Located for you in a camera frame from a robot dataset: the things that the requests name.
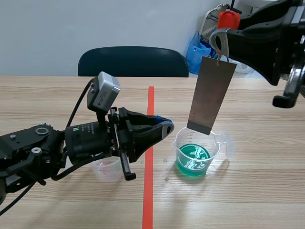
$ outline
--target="measuring cup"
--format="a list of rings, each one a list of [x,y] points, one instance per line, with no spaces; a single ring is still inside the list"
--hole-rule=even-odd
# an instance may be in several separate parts
[[[235,143],[230,140],[229,134],[215,134],[211,131],[210,135],[204,135],[186,127],[178,132],[173,142],[177,152],[177,165],[190,176],[205,174],[223,146],[226,156],[232,157]]]
[[[108,157],[90,163],[91,169],[101,181],[115,181],[123,176],[119,157]]]

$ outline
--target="cable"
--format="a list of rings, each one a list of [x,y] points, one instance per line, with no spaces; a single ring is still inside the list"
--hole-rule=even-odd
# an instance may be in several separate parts
[[[76,103],[76,105],[75,105],[75,107],[74,107],[74,109],[73,109],[71,115],[70,115],[70,118],[69,118],[68,123],[67,123],[67,127],[71,125],[72,120],[73,120],[73,118],[74,118],[74,116],[75,116],[75,114],[76,114],[76,112],[77,112],[77,109],[78,109],[78,107],[80,106],[82,99],[83,99],[84,96],[86,95],[86,93],[87,93],[87,91],[88,91],[88,89],[89,89],[90,84],[92,83],[92,81],[93,81],[93,79],[91,79],[91,80],[87,83],[87,85],[85,86],[83,92],[81,93],[81,95],[80,95],[80,97],[79,97],[79,99],[78,99],[78,101],[77,101],[77,103]]]
[[[11,207],[13,207],[27,192],[34,186],[34,183],[31,183],[16,199],[14,199],[9,205],[7,205],[2,211],[0,211],[0,216],[7,212]]]
[[[100,160],[100,159],[103,159],[105,158],[105,155],[103,154],[99,154],[97,156],[94,156],[94,157],[90,157],[90,158],[87,158],[73,166],[71,166],[70,168],[66,169],[65,171],[63,171],[62,173],[54,176],[54,177],[51,177],[52,180],[55,180],[55,181],[58,181],[60,179],[63,179],[65,176],[69,175],[71,172],[74,172],[76,169],[86,165],[86,164],[89,164],[93,161],[96,161],[96,160]]]
[[[230,10],[232,10],[232,9],[233,9],[234,3],[235,3],[235,0],[232,0]]]

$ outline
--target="robotic arm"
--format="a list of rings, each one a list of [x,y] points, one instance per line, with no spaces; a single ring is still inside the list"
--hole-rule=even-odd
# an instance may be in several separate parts
[[[96,112],[98,121],[70,126],[88,89],[87,106]],[[160,116],[131,112],[124,107],[111,108],[119,92],[118,80],[102,72],[87,84],[65,130],[40,123],[0,136],[0,204],[7,193],[34,182],[44,186],[45,179],[60,180],[85,164],[110,156],[120,157],[126,180],[135,179],[129,163],[166,138],[174,125]],[[65,168],[67,157],[73,166],[58,174]]]
[[[305,96],[305,6],[302,0],[278,0],[241,17],[237,30],[221,28],[210,44],[221,54],[249,65],[271,85],[289,74],[283,95],[273,105],[291,108]]]

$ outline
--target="chair backrest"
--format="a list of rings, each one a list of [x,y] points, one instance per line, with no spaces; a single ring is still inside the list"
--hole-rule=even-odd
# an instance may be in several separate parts
[[[174,50],[121,46],[87,51],[78,63],[79,76],[188,77],[185,58]]]

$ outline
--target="table surface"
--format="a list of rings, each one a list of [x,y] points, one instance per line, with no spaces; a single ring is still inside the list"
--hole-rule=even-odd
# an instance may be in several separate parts
[[[155,229],[303,229],[305,224],[305,101],[271,105],[278,87],[260,79],[232,79],[213,131],[231,133],[235,157],[217,156],[208,174],[189,179],[175,165],[171,144],[186,126],[196,79],[120,78],[117,107],[146,113],[148,86],[155,114],[175,131],[154,147]],[[0,77],[0,135],[49,122],[64,129],[88,77]],[[95,121],[82,103],[74,124]],[[131,164],[137,179],[101,182],[86,166],[61,181],[36,184],[0,218],[4,229],[140,229],[143,155]],[[1,208],[17,194],[9,194]]]

